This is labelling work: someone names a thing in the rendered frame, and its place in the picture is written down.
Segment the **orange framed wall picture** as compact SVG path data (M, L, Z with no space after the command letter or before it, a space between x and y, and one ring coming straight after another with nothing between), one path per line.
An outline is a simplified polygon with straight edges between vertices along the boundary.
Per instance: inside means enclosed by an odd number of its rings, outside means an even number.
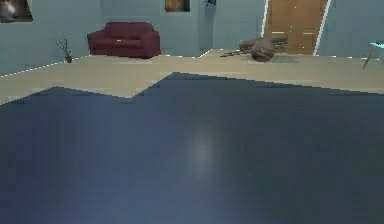
M190 0L165 0L166 12L189 12Z

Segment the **dark red sofa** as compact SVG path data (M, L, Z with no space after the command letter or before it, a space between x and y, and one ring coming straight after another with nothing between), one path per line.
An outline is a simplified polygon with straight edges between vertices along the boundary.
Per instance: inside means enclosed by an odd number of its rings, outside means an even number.
M107 22L87 40L91 55L150 59L161 54L159 32L147 22Z

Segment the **dark framed wall picture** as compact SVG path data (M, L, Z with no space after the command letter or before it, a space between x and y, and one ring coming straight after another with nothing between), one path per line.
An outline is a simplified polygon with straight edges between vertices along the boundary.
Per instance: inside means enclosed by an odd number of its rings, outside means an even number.
M0 0L0 23L32 21L28 0Z

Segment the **brown wooden room door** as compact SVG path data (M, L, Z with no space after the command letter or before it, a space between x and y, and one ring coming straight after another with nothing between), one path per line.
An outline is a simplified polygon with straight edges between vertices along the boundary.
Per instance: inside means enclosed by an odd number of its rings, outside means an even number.
M312 54L328 0L268 0L264 35L286 36L288 54Z

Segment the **bare twig house plant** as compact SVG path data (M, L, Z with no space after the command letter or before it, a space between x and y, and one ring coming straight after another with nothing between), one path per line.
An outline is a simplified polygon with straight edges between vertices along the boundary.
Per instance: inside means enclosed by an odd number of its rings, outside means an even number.
M61 39L56 39L55 44L59 49L63 51L66 62L71 63L73 60L73 57L71 55L71 50L69 49L68 38L65 36L65 34L62 34Z

